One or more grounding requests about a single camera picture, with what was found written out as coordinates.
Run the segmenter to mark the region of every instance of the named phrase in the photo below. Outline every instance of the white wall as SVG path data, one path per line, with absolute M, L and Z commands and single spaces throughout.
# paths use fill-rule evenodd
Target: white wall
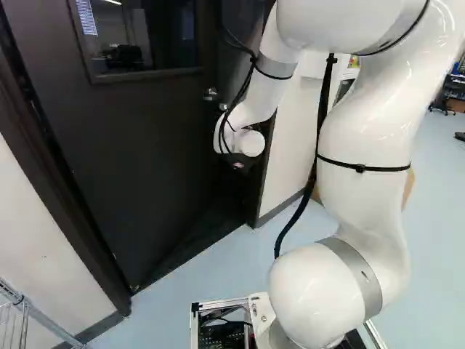
M 260 217 L 299 192 L 307 182 L 315 154 L 318 104 L 327 57 L 327 52 L 305 53 L 278 107 Z M 329 110 L 347 72 L 350 55 L 336 57 Z
M 58 228 L 1 135 L 0 276 L 72 333 L 116 311 Z M 48 349 L 60 342 L 30 322 L 28 349 Z

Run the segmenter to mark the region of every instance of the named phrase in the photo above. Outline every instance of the black cable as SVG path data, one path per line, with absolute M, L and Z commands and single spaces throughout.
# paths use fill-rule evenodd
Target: black cable
M 313 188 L 315 187 L 315 183 L 317 180 L 317 154 L 318 154 L 318 140 L 320 139 L 320 130 L 325 121 L 326 115 L 328 114 L 328 101 L 329 101 L 329 92 L 331 87 L 331 75 L 333 73 L 333 65 L 337 62 L 337 59 L 334 58 L 334 53 L 330 53 L 328 59 L 326 60 L 326 70 L 325 76 L 323 78 L 323 85 L 321 87 L 321 94 L 320 94 L 320 104 L 318 107 L 318 120 L 317 120 L 317 139 L 316 139 L 316 147 L 315 147 L 315 159 L 313 161 L 312 170 L 310 171 L 310 175 L 305 185 L 304 195 L 302 200 L 300 201 L 297 210 L 294 212 L 291 219 L 288 221 L 286 226 L 280 232 L 278 238 L 275 242 L 275 259 L 280 256 L 281 251 L 281 244 L 283 243 L 286 234 L 290 231 L 290 229 L 296 224 L 297 220 L 299 220 L 302 213 L 304 213 L 305 208 L 307 207 L 310 198 L 312 196 Z

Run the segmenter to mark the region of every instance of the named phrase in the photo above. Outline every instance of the cable clip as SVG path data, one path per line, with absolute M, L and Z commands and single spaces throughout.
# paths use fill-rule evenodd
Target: cable clip
M 355 171 L 357 173 L 364 173 L 366 171 L 366 165 L 364 165 L 364 164 L 356 164 L 355 165 Z

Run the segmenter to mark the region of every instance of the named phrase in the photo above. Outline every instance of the black strap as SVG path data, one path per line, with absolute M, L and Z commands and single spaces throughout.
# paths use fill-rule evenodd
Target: black strap
M 329 164 L 333 164 L 333 165 L 340 166 L 340 167 L 345 167 L 347 169 L 354 169 L 355 171 L 357 171 L 357 173 L 364 173 L 365 171 L 401 172 L 401 171 L 405 171 L 406 169 L 410 169 L 412 165 L 412 164 L 409 164 L 407 166 L 402 166 L 402 167 L 372 167 L 372 166 L 366 166 L 364 164 L 348 164 L 346 162 L 331 160 L 331 159 L 325 158 L 324 156 L 321 156 L 320 154 L 318 154 L 317 157 L 325 162 L 328 162 Z
M 273 75 L 270 75 L 270 74 L 267 74 L 265 73 L 264 71 L 262 71 L 257 65 L 256 65 L 256 62 L 257 62 L 257 58 L 256 57 L 252 57 L 250 59 L 250 61 L 252 62 L 252 65 L 254 66 L 254 68 L 256 69 L 256 71 L 258 71 L 259 73 L 261 73 L 262 75 L 265 75 L 267 78 L 270 78 L 270 79 L 273 79 L 273 80 L 289 80 L 293 75 L 291 76 L 285 76 L 283 78 L 279 77 L 279 76 L 273 76 Z

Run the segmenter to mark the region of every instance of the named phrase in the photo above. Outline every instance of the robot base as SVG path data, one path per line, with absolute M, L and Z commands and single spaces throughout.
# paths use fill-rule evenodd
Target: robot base
M 221 324 L 218 324 L 220 318 L 227 319 L 228 322 L 220 321 Z M 238 326 L 242 321 L 252 324 L 253 328 L 246 324 Z M 377 349 L 387 349 L 370 321 L 365 324 L 365 328 Z M 190 314 L 190 348 L 223 348 L 218 335 L 211 336 L 211 333 L 220 334 L 225 338 L 233 333 L 237 340 L 236 345 L 239 345 L 234 348 L 301 349 L 287 338 L 280 327 L 266 292 L 251 294 L 244 298 L 193 303 Z M 366 346 L 358 332 L 354 330 L 327 348 L 366 349 Z

